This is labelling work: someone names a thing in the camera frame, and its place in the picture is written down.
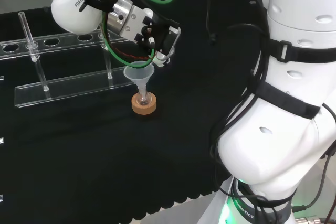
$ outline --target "black table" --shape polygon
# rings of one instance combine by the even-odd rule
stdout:
[[[14,88],[38,81],[34,66],[30,57],[0,61],[0,223],[129,223],[216,190],[208,132],[239,100],[259,54],[255,31],[224,29],[258,22],[249,1],[213,0],[216,46],[207,39],[206,0],[155,6],[181,23],[182,35],[171,64],[149,82],[158,99],[149,117],[132,111],[135,86],[16,108]],[[26,16],[33,36],[63,32],[50,8]],[[23,38],[17,13],[0,15],[0,24],[0,41]],[[41,62],[47,79],[104,69],[99,47]]]

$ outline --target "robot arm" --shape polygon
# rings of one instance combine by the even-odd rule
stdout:
[[[102,12],[105,11],[109,13],[108,29],[137,43],[145,51],[154,47],[157,53],[153,61],[158,66],[163,66],[174,53],[174,46],[181,33],[178,23],[160,18],[150,9],[140,9],[130,0],[86,2],[87,0],[53,0],[51,11],[54,20],[71,33],[87,34],[97,29],[102,20]],[[113,8],[105,9],[104,5],[111,3],[114,4]]]

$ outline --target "glass tube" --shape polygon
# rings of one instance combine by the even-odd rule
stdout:
[[[26,19],[26,15],[24,12],[20,12],[19,14],[19,19],[22,25],[23,32],[25,34],[25,37],[27,39],[27,45],[26,48],[30,52],[30,57],[31,60],[34,62],[35,68],[37,75],[40,79],[40,82],[42,84],[43,90],[46,93],[47,98],[50,98],[50,93],[49,93],[49,87],[47,84],[46,77],[43,72],[43,68],[40,62],[40,54],[38,51],[38,43],[34,42],[32,33],[30,32],[28,21]]]

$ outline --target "velcro strap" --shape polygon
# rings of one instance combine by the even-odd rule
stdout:
[[[320,111],[320,107],[305,103],[295,97],[292,97],[267,82],[257,80],[254,76],[250,78],[247,89],[257,97],[273,104],[274,106],[302,118],[313,119]]]
[[[273,39],[264,40],[263,44],[263,49],[268,55],[284,63],[288,63],[289,61],[303,63],[330,63],[336,61],[336,48],[301,48],[294,47],[292,43],[288,41],[277,41]],[[283,51],[286,47],[286,54],[283,55]]]

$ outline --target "plastic funnel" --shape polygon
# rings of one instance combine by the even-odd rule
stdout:
[[[144,64],[145,61],[136,61],[132,64]],[[148,105],[151,103],[152,98],[147,94],[146,85],[150,77],[154,74],[154,66],[152,64],[145,68],[132,68],[127,66],[124,69],[124,75],[126,78],[133,81],[139,89],[139,96],[136,98],[139,105]]]
[[[145,61],[136,61],[132,64],[141,65],[146,63]],[[152,64],[145,68],[132,68],[125,67],[124,75],[133,81],[138,87],[145,87],[150,77],[154,74],[154,66]]]

